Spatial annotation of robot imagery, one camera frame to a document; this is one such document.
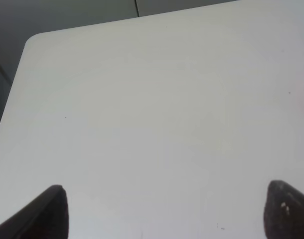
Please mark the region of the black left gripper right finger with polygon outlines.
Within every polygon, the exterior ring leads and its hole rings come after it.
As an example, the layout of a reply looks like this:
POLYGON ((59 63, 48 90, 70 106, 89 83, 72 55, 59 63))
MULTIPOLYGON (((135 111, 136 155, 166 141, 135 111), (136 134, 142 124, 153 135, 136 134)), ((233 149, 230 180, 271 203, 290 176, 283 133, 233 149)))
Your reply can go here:
POLYGON ((285 181, 271 181, 263 219, 268 239, 304 239, 304 194, 285 181))

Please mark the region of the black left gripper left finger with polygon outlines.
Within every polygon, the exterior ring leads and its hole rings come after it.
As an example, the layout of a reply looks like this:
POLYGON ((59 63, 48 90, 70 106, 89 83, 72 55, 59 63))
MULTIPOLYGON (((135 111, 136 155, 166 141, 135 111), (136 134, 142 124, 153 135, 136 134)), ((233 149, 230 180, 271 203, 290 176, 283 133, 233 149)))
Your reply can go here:
POLYGON ((0 224, 0 239, 67 239, 67 194, 52 185, 33 201, 0 224))

